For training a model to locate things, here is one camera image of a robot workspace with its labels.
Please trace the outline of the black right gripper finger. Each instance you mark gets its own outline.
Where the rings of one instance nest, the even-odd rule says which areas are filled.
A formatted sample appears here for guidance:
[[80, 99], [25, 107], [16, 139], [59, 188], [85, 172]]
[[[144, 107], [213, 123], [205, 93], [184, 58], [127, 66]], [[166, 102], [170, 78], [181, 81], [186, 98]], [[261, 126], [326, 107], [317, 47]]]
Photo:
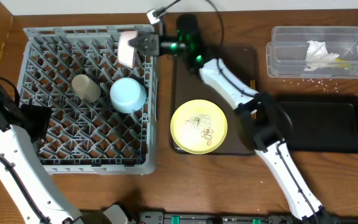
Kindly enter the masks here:
[[141, 34], [129, 41], [129, 45], [158, 45], [159, 35], [154, 33]]
[[141, 52], [142, 54], [158, 57], [160, 55], [159, 46], [152, 44], [152, 45], [133, 45], [137, 51]]

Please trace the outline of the pink shallow bowl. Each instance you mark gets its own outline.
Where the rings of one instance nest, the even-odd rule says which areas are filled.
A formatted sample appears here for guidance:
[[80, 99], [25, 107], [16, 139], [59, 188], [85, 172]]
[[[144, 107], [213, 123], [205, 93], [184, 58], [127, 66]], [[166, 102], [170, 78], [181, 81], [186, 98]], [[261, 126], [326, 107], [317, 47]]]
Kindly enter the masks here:
[[133, 48], [129, 41], [137, 37], [137, 31], [125, 31], [120, 34], [117, 59], [118, 62], [128, 68], [134, 68], [136, 49]]

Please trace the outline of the light blue bowl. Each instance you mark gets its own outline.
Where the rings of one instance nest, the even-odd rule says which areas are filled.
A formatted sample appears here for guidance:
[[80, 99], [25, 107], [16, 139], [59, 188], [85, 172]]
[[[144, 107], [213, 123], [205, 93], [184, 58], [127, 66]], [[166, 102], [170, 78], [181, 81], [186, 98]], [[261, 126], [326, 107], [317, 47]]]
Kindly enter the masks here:
[[143, 85], [133, 78], [120, 78], [110, 89], [113, 108], [121, 113], [134, 113], [144, 106], [147, 94]]

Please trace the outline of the cream white cup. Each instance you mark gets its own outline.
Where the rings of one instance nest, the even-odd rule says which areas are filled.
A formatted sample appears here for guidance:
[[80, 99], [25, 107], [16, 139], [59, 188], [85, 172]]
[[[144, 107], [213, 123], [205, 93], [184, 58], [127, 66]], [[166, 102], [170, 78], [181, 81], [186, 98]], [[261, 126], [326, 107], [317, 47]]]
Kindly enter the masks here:
[[76, 95], [83, 101], [93, 103], [101, 96], [99, 85], [87, 75], [76, 75], [71, 81], [71, 86]]

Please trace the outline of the white tissue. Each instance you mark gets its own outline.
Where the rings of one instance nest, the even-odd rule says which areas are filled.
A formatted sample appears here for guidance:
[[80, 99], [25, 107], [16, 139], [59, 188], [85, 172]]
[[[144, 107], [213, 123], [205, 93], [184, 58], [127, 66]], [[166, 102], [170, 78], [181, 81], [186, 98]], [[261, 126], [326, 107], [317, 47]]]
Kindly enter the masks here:
[[318, 68], [324, 68], [339, 58], [339, 54], [329, 53], [325, 42], [309, 40], [309, 47], [306, 51], [306, 67], [304, 71], [311, 72]]

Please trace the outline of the green yellow snack wrapper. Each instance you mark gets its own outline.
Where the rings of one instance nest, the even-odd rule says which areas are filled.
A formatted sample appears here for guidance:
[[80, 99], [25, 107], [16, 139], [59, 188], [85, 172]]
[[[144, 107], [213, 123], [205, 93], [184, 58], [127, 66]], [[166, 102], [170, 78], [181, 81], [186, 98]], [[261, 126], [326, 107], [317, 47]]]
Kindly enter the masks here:
[[351, 67], [351, 64], [349, 64], [347, 62], [347, 60], [343, 60], [343, 59], [340, 59], [340, 58], [335, 58], [334, 61], [336, 63], [335, 64], [336, 67], [341, 67], [341, 68], [349, 68], [349, 67]]

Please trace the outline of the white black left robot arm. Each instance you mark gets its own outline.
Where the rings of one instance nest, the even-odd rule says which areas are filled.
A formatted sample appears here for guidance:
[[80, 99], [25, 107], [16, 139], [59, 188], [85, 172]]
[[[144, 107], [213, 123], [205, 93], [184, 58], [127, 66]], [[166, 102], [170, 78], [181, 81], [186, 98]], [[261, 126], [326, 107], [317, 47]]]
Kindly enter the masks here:
[[81, 213], [59, 191], [39, 161], [52, 109], [24, 105], [0, 84], [0, 181], [26, 223], [135, 223], [117, 203], [105, 210]]

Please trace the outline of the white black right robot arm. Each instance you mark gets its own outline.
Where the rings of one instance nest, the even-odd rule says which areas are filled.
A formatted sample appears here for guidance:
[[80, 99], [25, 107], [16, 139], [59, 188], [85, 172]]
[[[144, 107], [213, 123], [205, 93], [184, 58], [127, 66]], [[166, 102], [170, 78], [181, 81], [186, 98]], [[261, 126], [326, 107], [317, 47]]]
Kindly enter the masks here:
[[147, 12], [149, 22], [160, 24], [158, 33], [137, 34], [119, 42], [151, 56], [181, 56], [189, 71], [218, 93], [236, 114], [246, 143], [265, 162], [278, 182], [292, 215], [303, 223], [329, 223], [329, 215], [313, 195], [288, 151], [285, 131], [292, 127], [284, 109], [268, 94], [259, 93], [240, 81], [218, 57], [218, 51], [202, 40], [193, 14], [177, 19], [177, 35], [165, 35], [162, 16], [166, 8]]

